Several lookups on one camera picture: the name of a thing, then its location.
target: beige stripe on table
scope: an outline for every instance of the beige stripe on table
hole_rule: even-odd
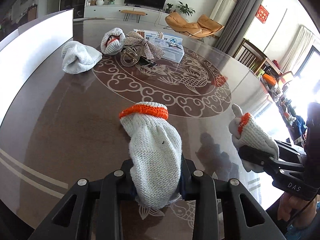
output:
[[[53,178],[50,178],[50,177],[48,177],[48,176],[46,176],[46,175],[44,175],[44,174],[42,174],[42,173],[39,173],[39,172],[37,172],[37,171],[35,171],[35,170],[27,167],[26,165],[18,162],[16,159],[12,158],[9,154],[7,154],[7,153],[6,153],[4,150],[2,150],[1,148],[0,148],[0,153],[1,153],[4,157],[6,157],[8,160],[10,160],[11,162],[13,162],[15,165],[19,166],[20,168],[22,168],[23,170],[29,172],[30,174],[32,174],[32,175],[34,175],[34,176],[36,176],[36,177],[38,177],[38,178],[40,178],[40,179],[43,179],[43,180],[45,180],[45,181],[47,181],[47,182],[50,182],[51,184],[54,184],[54,185],[57,185],[57,186],[59,186],[59,187],[63,187],[63,188],[68,189],[68,184],[67,184],[67,183],[62,182],[62,181],[59,181],[59,180],[56,180],[56,179],[53,179]]]
[[[49,189],[45,186],[42,186],[41,184],[29,179],[28,177],[24,176],[23,174],[21,174],[20,172],[16,171],[14,168],[12,168],[8,163],[6,163],[2,158],[0,158],[0,162],[12,173],[14,173],[15,175],[17,175],[20,179],[24,180],[25,182],[29,183],[30,185],[36,187],[37,189],[48,193],[52,196],[55,196],[57,198],[62,198],[64,195],[60,192],[54,191],[52,189]]]

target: metal screw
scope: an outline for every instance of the metal screw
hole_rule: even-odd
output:
[[[193,172],[193,174],[197,177],[201,177],[203,175],[203,172],[202,171],[199,171],[199,170],[196,170]]]
[[[123,175],[123,171],[117,170],[113,173],[116,177],[121,177]]]
[[[237,180],[237,179],[231,179],[231,180],[230,180],[230,184],[233,185],[233,186],[238,186],[238,185],[239,185],[239,180]]]
[[[79,185],[79,186],[84,186],[85,184],[87,184],[87,180],[86,180],[86,179],[80,179],[80,180],[78,180],[78,185]]]

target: rolled knit glove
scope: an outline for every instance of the rolled knit glove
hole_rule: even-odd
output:
[[[108,31],[101,41],[101,51],[106,55],[115,55],[121,51],[124,45],[125,35],[120,28]]]
[[[181,137],[166,120],[165,105],[140,102],[119,114],[128,135],[130,170],[137,189],[138,202],[148,207],[163,208],[179,198],[181,172]]]
[[[229,124],[229,131],[232,134],[232,143],[237,150],[241,146],[247,145],[252,148],[272,154],[274,159],[279,158],[279,147],[277,143],[267,135],[262,128],[255,122],[250,113],[242,114],[242,110],[236,104],[231,106],[236,116]],[[263,172],[263,167],[242,160],[243,167],[247,172]]]

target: glittery ribbon bow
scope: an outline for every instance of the glittery ribbon bow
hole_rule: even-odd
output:
[[[150,41],[143,38],[139,33],[136,33],[135,31],[131,31],[126,34],[124,44],[141,45],[147,59],[154,59],[154,56],[158,59],[161,59],[161,57],[164,55],[164,51],[161,48],[152,44]]]

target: flower pot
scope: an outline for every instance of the flower pot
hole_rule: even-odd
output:
[[[104,0],[97,0],[96,1],[96,5],[103,5],[104,4]]]

